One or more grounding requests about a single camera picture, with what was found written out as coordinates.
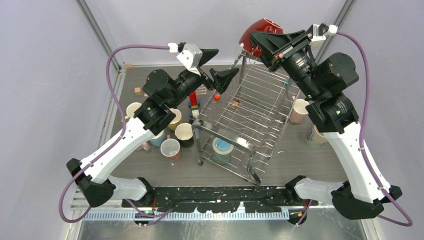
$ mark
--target red block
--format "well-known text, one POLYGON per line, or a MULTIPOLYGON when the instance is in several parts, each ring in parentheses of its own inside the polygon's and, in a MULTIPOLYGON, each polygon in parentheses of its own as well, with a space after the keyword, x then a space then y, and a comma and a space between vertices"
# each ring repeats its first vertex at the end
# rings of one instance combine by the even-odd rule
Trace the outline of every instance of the red block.
POLYGON ((190 94, 188 97, 190 98, 190 105, 191 106, 197 106, 198 105, 198 98, 196 97, 195 91, 192 94, 190 94))

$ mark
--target blue mug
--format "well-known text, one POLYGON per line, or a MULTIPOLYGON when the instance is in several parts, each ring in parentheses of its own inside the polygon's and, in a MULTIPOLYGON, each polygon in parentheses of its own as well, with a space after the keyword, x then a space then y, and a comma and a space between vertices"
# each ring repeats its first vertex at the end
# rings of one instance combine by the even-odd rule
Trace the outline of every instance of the blue mug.
POLYGON ((165 130, 162 130, 159 132, 158 135, 154 136, 154 138, 150 139, 150 143, 153 146, 160 147, 162 143, 167 139, 167 134, 165 133, 165 130))
POLYGON ((218 137, 215 137, 212 141, 212 147, 214 154, 213 160, 218 164, 226 164, 231 160, 231 152, 234 150, 234 146, 218 137))

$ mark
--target black mug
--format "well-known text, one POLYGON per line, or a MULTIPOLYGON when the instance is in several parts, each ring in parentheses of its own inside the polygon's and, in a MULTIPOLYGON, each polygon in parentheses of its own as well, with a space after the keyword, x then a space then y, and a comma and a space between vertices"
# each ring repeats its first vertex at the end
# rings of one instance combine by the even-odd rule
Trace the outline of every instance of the black mug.
POLYGON ((184 148, 189 148, 195 143, 192 125, 190 123, 181 123, 175 128, 174 133, 179 144, 184 148))

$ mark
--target red bowl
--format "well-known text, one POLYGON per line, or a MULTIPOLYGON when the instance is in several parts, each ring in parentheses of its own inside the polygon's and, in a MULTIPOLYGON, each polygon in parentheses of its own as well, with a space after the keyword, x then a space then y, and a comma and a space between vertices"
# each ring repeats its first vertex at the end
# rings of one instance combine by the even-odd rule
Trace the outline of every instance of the red bowl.
POLYGON ((240 44, 240 47, 242 47, 246 52, 250 53, 251 55, 259 58, 262 54, 262 49, 257 47, 254 47, 251 43, 251 40, 249 39, 252 31, 261 31, 266 33, 273 33, 273 34, 282 34, 283 28, 278 25, 277 23, 267 19, 262 18, 259 21, 253 23, 250 25, 249 28, 243 33, 240 40, 238 41, 238 44, 240 44))

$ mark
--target yellow block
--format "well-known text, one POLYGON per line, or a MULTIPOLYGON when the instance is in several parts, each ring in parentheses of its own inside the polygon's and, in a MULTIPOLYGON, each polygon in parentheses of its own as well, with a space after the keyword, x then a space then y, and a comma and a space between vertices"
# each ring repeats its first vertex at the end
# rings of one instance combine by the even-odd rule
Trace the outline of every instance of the yellow block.
POLYGON ((123 69, 127 70, 128 68, 132 68, 133 65, 132 64, 127 64, 123 66, 123 69))

